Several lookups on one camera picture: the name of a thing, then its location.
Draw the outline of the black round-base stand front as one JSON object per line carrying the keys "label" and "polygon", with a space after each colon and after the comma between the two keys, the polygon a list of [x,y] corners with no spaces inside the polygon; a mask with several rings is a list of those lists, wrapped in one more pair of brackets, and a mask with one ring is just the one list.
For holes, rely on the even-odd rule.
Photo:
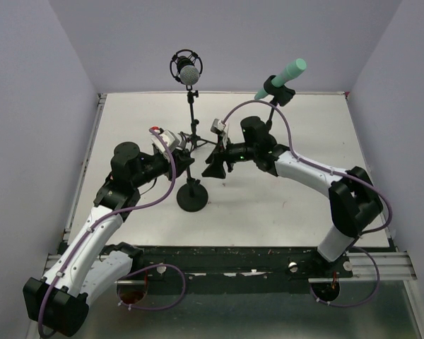
{"label": "black round-base stand front", "polygon": [[208,192],[201,181],[192,176],[190,167],[186,169],[186,173],[186,184],[177,191],[177,204],[182,210],[195,213],[206,207]]}

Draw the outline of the black round-base stand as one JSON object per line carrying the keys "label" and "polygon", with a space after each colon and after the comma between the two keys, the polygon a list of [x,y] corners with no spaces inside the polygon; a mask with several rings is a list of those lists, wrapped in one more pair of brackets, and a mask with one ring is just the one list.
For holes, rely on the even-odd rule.
{"label": "black round-base stand", "polygon": [[265,91],[273,97],[270,103],[274,107],[284,107],[293,99],[296,94],[296,91],[287,88],[285,85],[282,85],[281,87],[276,87],[272,84],[272,80],[275,77],[275,75],[269,76],[268,79],[264,82],[263,89],[265,89]]}
{"label": "black round-base stand", "polygon": [[192,176],[190,167],[186,169],[186,173],[186,184],[177,191],[177,204],[182,210],[195,213],[206,207],[208,192],[201,181]]}

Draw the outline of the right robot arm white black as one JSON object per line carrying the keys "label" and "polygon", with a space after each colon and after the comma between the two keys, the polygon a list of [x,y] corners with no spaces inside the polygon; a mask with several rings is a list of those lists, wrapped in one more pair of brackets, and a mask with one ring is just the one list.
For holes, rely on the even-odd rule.
{"label": "right robot arm white black", "polygon": [[383,211],[367,172],[361,167],[334,170],[308,158],[294,156],[278,143],[268,126],[256,116],[240,122],[243,142],[233,143],[225,123],[215,119],[211,131],[218,142],[206,159],[203,177],[224,179],[237,162],[252,161],[275,177],[292,179],[329,199],[333,225],[311,259],[312,271],[321,277],[336,269],[336,260],[356,242],[363,230]]}

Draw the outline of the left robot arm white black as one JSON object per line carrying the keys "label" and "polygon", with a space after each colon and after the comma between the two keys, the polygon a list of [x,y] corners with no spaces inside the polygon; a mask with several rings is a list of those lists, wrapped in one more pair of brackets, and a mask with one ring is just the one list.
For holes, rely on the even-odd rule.
{"label": "left robot arm white black", "polygon": [[125,243],[102,262],[96,258],[131,211],[139,209],[139,188],[158,177],[174,182],[193,162],[188,150],[153,139],[152,155],[133,142],[114,149],[111,172],[99,189],[81,231],[58,261],[40,278],[23,287],[28,316],[38,324],[41,338],[55,333],[75,335],[97,298],[121,277],[142,272],[141,250]]}

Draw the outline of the silver grey mesh microphone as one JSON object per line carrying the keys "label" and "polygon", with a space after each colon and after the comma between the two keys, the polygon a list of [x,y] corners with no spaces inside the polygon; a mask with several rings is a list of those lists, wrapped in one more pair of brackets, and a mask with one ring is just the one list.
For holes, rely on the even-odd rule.
{"label": "silver grey mesh microphone", "polygon": [[192,64],[181,65],[177,68],[180,82],[186,86],[197,84],[200,79],[200,71]]}

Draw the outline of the black round-base stand rear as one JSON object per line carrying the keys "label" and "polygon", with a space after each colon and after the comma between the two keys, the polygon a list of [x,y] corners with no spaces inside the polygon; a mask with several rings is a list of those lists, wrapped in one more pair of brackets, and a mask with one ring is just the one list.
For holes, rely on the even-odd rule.
{"label": "black round-base stand rear", "polygon": [[285,85],[282,85],[281,87],[276,87],[272,84],[272,80],[275,77],[275,75],[269,76],[268,79],[264,82],[263,89],[265,89],[265,91],[273,97],[270,103],[274,107],[284,107],[293,99],[296,94],[296,91],[287,88]]}

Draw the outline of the teal green microphone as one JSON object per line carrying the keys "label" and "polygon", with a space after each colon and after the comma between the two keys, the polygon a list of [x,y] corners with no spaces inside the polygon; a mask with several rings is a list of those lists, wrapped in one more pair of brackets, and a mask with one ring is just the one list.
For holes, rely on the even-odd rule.
{"label": "teal green microphone", "polygon": [[262,100],[268,95],[276,96],[284,85],[298,78],[307,69],[304,59],[296,59],[290,62],[278,75],[270,76],[254,96],[255,100]]}

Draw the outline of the black tripod stand shock mount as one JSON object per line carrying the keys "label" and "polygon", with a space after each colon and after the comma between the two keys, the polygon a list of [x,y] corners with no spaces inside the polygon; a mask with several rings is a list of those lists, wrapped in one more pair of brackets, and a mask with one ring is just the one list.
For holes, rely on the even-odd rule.
{"label": "black tripod stand shock mount", "polygon": [[[177,68],[181,65],[192,64],[198,68],[200,74],[202,75],[204,70],[204,65],[201,60],[201,57],[191,49],[181,49],[176,51],[170,59],[170,75],[180,84],[182,84],[178,78]],[[182,84],[187,91],[187,102],[189,105],[190,112],[190,127],[191,133],[187,135],[187,140],[191,144],[191,151],[197,150],[198,148],[205,146],[206,144],[215,145],[213,141],[206,140],[200,137],[197,133],[197,126],[199,125],[199,120],[194,115],[194,103],[195,99],[199,97],[199,91],[194,90],[194,86],[186,86]]]}

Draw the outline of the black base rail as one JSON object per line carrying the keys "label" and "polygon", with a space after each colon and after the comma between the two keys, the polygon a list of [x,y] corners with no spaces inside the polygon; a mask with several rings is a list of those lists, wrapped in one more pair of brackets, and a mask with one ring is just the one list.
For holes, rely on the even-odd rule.
{"label": "black base rail", "polygon": [[138,274],[130,290],[151,295],[307,294],[313,280],[350,278],[347,256],[326,262],[314,247],[142,246],[110,244],[103,255],[123,251]]}

